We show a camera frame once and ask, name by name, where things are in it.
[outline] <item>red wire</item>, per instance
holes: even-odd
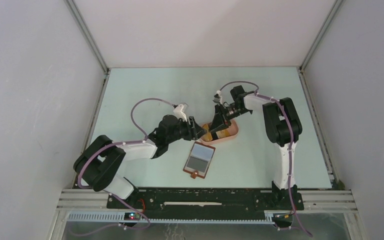
[[[142,198],[137,200],[137,201],[142,202],[142,206],[143,206],[142,213],[144,213],[145,212],[145,201]]]

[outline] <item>yellow food item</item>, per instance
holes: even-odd
[[[202,126],[203,129],[208,130],[210,129],[210,127],[208,126],[208,124],[204,124],[204,126]],[[213,136],[211,136],[211,133],[207,133],[205,134],[204,136],[201,137],[202,140],[204,140],[205,142],[211,142],[213,140]]]
[[[230,137],[230,132],[227,129],[216,132],[218,139]]]

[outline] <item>floor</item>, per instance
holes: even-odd
[[[92,140],[102,134],[117,142],[143,139],[144,135],[132,124],[130,111],[144,98],[187,103],[187,115],[194,116],[199,124],[211,122],[216,90],[238,80],[258,84],[263,95],[292,98],[303,128],[295,151],[296,184],[299,188],[331,188],[295,67],[113,68]],[[234,86],[237,84],[223,90],[224,101],[232,102],[229,91]],[[255,89],[248,84],[242,86],[246,91]],[[136,108],[134,118],[150,133],[167,114],[173,114],[172,107],[147,101]],[[235,120],[237,138],[214,145],[216,150],[205,179],[193,179],[183,172],[193,141],[176,141],[159,158],[123,162],[120,168],[137,187],[270,188],[280,153],[267,138],[262,112],[247,113]]]

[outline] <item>enclosure wall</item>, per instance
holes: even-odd
[[[305,76],[367,233],[384,239],[384,1],[345,1]]]
[[[103,79],[63,0],[0,1],[0,240],[46,237]]]
[[[110,68],[298,66],[335,0],[75,0]]]

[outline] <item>purple cable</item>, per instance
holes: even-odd
[[[146,132],[145,130],[143,130],[143,129],[142,129],[142,128],[135,122],[135,119],[133,118],[133,111],[135,110],[135,108],[136,108],[139,104],[141,104],[141,103],[143,103],[143,102],[145,102],[145,101],[150,101],[150,100],[160,101],[160,102],[163,102],[163,103],[165,103],[165,104],[171,105],[171,106],[173,106],[173,107],[175,106],[173,103],[171,103],[171,102],[169,102],[169,101],[166,101],[166,100],[161,99],[161,98],[156,98],[156,97],[149,97],[149,98],[142,99],[142,100],[138,101],[138,102],[133,106],[133,108],[132,108],[131,111],[130,111],[130,118],[131,118],[131,121],[132,121],[133,124],[136,126],[136,128],[138,128],[138,129],[143,133],[143,135],[145,135],[145,140],[148,138],[148,134],[147,134],[147,132]]]
[[[257,92],[260,89],[260,87],[257,84],[250,82],[250,81],[231,81],[231,82],[224,84],[219,90],[220,91],[223,90],[227,85],[230,85],[230,84],[251,84],[257,88],[257,89],[255,89],[255,92]]]
[[[92,162],[92,160],[94,160],[100,153],[102,153],[103,151],[113,147],[113,146],[117,146],[117,145],[123,145],[123,144],[138,144],[138,143],[142,143],[143,140],[136,140],[136,141],[119,141],[119,142],[113,142],[111,144],[108,144],[104,147],[102,147],[101,149],[99,149],[97,152],[95,152],[87,161],[86,163],[84,164],[84,166],[82,167],[80,173],[78,174],[77,176],[77,185],[79,186],[79,188],[81,189],[87,189],[88,187],[87,186],[84,186],[82,185],[82,177],[83,177],[83,174],[85,173],[85,170],[86,168],[89,166],[89,164]],[[143,214],[142,212],[136,210],[134,207],[130,206],[129,204],[127,204],[123,199],[121,199],[119,196],[115,195],[115,194],[112,194],[112,196],[114,198],[116,198],[117,200],[119,200],[123,205],[125,205],[127,208],[129,208],[130,210],[133,210],[135,213],[138,213],[139,215],[141,215],[147,222],[148,222],[148,225],[147,226],[144,226],[144,227],[130,227],[130,226],[125,226],[121,223],[111,223],[111,224],[108,224],[108,225],[105,225],[105,226],[102,226],[96,230],[93,230],[91,232],[88,232],[88,233],[74,233],[72,232],[71,229],[68,229],[68,232],[73,235],[73,236],[76,236],[76,237],[85,237],[85,236],[89,236],[89,235],[92,235],[92,234],[95,234],[101,230],[104,230],[106,228],[109,228],[109,227],[115,227],[115,226],[124,226],[125,228],[128,228],[128,229],[136,229],[136,230],[141,230],[141,229],[146,229],[148,228],[150,225],[151,225],[151,221],[149,220],[149,218],[147,216],[145,216],[145,214]]]
[[[276,99],[274,99],[272,97],[268,97],[268,96],[264,96],[264,95],[260,95],[260,94],[257,94],[256,96],[259,97],[259,98],[262,98],[262,99],[266,99],[266,100],[270,100],[270,101],[275,102],[277,104],[277,106],[279,107],[280,111],[282,112],[282,115],[285,118],[286,125],[287,125],[287,128],[289,129],[289,133],[290,133],[290,143],[289,143],[289,148],[288,148],[288,152],[289,152],[289,172],[288,172],[288,177],[287,177],[287,190],[288,190],[288,193],[289,193],[289,200],[290,200],[290,204],[292,205],[293,213],[294,213],[294,215],[296,217],[296,220],[298,221],[299,226],[301,227],[301,230],[304,233],[306,233],[310,238],[312,238],[313,234],[311,232],[309,232],[303,226],[303,224],[301,223],[301,220],[300,220],[300,218],[298,217],[298,214],[297,214],[297,208],[295,207],[295,204],[294,204],[294,199],[292,198],[291,175],[292,175],[292,144],[294,143],[294,133],[292,131],[291,123],[289,122],[289,119],[288,119],[288,117],[286,115],[284,107],[281,105],[281,103],[278,100],[276,100]]]

